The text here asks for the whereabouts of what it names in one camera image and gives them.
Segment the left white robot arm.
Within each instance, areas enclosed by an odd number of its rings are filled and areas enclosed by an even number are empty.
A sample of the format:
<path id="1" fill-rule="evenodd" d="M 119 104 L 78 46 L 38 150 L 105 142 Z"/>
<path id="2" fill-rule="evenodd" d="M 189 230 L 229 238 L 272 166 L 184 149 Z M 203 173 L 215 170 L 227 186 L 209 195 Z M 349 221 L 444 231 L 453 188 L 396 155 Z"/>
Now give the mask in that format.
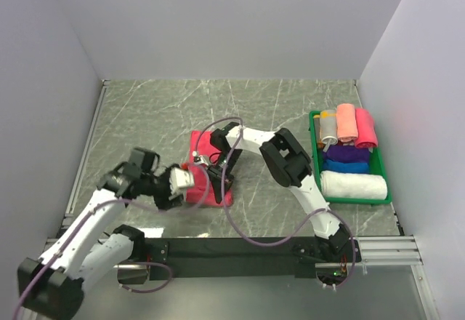
<path id="1" fill-rule="evenodd" d="M 104 230 L 136 198 L 147 196 L 162 213 L 178 207 L 194 177 L 187 167 L 172 164 L 157 175 L 160 156 L 144 148 L 134 148 L 129 159 L 104 174 L 81 214 L 56 242 L 34 260 L 26 258 L 17 269 L 21 308 L 49 319 L 72 319 L 89 289 L 114 266 L 121 263 L 153 265 L 143 231 L 117 227 L 99 243 Z"/>

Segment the red towel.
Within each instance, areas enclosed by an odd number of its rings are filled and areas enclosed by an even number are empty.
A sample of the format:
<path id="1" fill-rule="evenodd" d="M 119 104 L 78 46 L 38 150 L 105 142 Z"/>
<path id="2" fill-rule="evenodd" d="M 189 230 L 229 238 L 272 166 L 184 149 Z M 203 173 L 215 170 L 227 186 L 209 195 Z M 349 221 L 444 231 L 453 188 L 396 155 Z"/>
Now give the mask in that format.
<path id="1" fill-rule="evenodd" d="M 194 162 L 193 151 L 195 150 L 195 144 L 199 138 L 200 133 L 200 130 L 194 130 L 191 132 L 189 163 Z M 222 169 L 225 165 L 226 154 L 220 152 L 219 149 L 211 145 L 210 137 L 211 132 L 204 132 L 198 142 L 197 147 L 198 153 L 201 156 L 205 156 L 211 163 L 211 168 L 206 168 L 208 170 L 207 172 L 209 173 L 210 183 L 208 186 L 209 193 L 206 199 L 203 201 L 203 205 L 207 207 L 220 207 L 222 205 L 220 180 L 222 176 Z M 181 168 L 189 169 L 193 174 L 195 182 L 195 186 L 187 190 L 186 202 L 189 204 L 197 204 L 201 200 L 207 188 L 206 177 L 201 169 L 193 166 L 187 167 L 187 163 L 182 164 Z M 233 184 L 234 176 L 230 174 L 231 169 L 231 164 L 228 164 L 225 178 L 225 203 L 227 207 L 233 205 L 233 194 L 230 190 L 230 187 Z"/>

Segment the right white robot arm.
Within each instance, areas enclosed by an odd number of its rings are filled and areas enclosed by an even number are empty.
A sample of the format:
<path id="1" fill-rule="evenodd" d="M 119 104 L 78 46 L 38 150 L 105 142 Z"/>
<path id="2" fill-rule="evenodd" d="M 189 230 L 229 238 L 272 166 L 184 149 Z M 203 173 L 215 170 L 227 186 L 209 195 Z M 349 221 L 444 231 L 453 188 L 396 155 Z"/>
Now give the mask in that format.
<path id="1" fill-rule="evenodd" d="M 219 161 L 209 166 L 214 171 L 210 175 L 210 182 L 215 199 L 223 206 L 227 219 L 241 238 L 257 246 L 275 247 L 290 241 L 306 223 L 310 223 L 323 258 L 338 260 L 348 247 L 352 261 L 356 261 L 357 244 L 350 228 L 323 198 L 312 172 L 310 156 L 289 129 L 266 132 L 232 121 L 211 133 L 210 144 L 221 153 Z M 230 216 L 225 195 L 233 181 L 230 170 L 243 151 L 260 155 L 275 182 L 289 189 L 304 210 L 306 217 L 290 236 L 273 243 L 261 243 L 240 231 Z"/>

